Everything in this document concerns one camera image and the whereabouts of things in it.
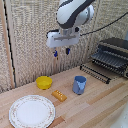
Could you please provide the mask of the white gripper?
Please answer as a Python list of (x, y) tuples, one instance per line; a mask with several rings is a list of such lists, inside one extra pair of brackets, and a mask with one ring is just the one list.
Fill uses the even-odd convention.
[[(71, 29), (56, 29), (51, 30), (47, 33), (47, 43), (46, 45), (49, 48), (61, 47), (74, 45), (79, 42), (79, 31), (78, 27)], [(69, 55), (70, 48), (66, 48), (66, 55)], [(58, 60), (58, 52), (54, 50), (54, 57)]]

